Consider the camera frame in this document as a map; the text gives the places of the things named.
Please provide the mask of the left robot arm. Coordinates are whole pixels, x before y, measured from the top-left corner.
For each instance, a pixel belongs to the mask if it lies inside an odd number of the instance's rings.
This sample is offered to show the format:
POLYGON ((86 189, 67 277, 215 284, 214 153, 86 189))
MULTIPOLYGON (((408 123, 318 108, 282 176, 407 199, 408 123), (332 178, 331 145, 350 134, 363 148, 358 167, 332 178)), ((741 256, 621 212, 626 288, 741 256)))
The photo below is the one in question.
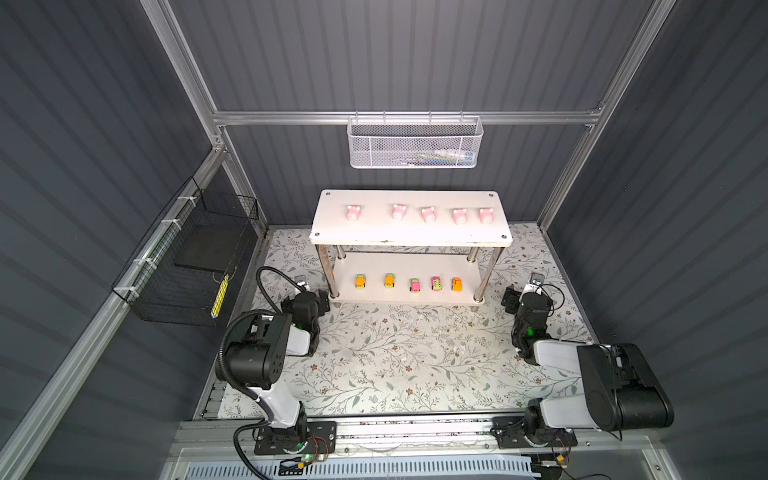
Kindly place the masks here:
POLYGON ((330 311, 329 294, 313 291, 271 266, 257 269, 256 284, 268 307, 245 311, 230 321, 216 354, 215 374, 261 408, 263 419, 255 428, 263 437, 303 444, 309 436, 306 410, 290 393, 282 372, 287 358, 316 352, 320 318, 330 311), (276 303, 262 282, 266 272, 286 280, 295 295, 276 303))

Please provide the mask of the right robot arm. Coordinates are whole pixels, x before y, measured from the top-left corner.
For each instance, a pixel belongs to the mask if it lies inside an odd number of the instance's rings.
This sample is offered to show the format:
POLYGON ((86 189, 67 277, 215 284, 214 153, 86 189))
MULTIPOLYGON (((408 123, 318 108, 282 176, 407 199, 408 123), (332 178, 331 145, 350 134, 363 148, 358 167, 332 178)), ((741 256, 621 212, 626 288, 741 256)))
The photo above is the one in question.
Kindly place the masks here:
POLYGON ((531 400, 520 424, 526 441, 572 446, 566 436, 578 429, 600 430, 621 440, 625 431, 670 427, 672 402, 637 345, 579 343, 548 333, 556 307, 547 286, 531 280, 520 291, 505 289, 501 305, 514 317, 512 344, 530 365, 575 374, 583 392, 531 400))

